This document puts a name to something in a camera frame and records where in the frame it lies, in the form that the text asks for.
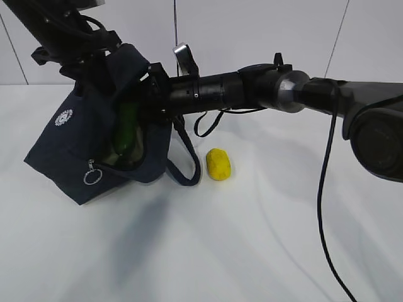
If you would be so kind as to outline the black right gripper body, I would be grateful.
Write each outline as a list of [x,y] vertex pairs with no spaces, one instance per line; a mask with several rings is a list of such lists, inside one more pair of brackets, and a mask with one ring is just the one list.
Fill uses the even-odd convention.
[[141,123],[165,123],[172,121],[169,112],[171,83],[160,62],[149,64],[144,75],[135,82],[137,117]]

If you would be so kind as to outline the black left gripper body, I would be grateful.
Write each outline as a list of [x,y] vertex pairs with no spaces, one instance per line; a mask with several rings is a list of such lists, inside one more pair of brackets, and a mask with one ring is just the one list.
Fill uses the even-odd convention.
[[115,91],[106,66],[106,52],[116,52],[122,44],[115,31],[68,33],[63,30],[32,30],[30,33],[40,43],[31,54],[38,65],[57,63],[60,74],[82,86],[91,86],[103,94]]

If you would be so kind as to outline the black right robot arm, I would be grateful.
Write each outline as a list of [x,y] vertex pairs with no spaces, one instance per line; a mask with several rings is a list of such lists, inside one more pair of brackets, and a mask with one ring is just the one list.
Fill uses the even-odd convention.
[[152,64],[139,85],[145,112],[177,116],[225,109],[273,109],[298,113],[311,109],[340,117],[342,136],[357,161],[371,174],[402,181],[402,84],[311,77],[279,53],[272,64],[235,72],[169,77]]

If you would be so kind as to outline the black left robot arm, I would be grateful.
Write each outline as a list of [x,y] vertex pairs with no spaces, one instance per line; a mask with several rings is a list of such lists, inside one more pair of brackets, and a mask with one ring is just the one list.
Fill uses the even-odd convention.
[[4,4],[39,42],[31,54],[38,65],[54,62],[76,84],[110,95],[116,89],[106,66],[106,52],[122,41],[115,31],[81,14],[91,1],[5,1]]

